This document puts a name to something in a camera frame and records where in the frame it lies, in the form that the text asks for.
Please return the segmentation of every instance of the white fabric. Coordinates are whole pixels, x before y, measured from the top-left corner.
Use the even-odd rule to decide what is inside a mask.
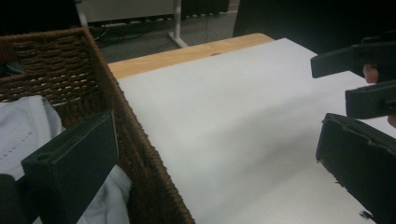
[[[21,160],[62,130],[59,115],[41,96],[0,103],[0,174],[21,178]]]
[[[0,103],[0,174],[21,178],[21,160],[63,129],[59,115],[41,96]],[[131,185],[129,177],[116,165],[78,224],[129,223],[126,203]],[[34,223],[40,224],[40,218]]]

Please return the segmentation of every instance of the hand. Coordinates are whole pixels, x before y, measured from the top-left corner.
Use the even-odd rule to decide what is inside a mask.
[[[379,73],[378,70],[376,70],[376,66],[373,64],[364,65],[363,74],[367,83],[376,83],[378,81]],[[396,115],[389,115],[388,123],[393,126],[393,128],[396,128]]]

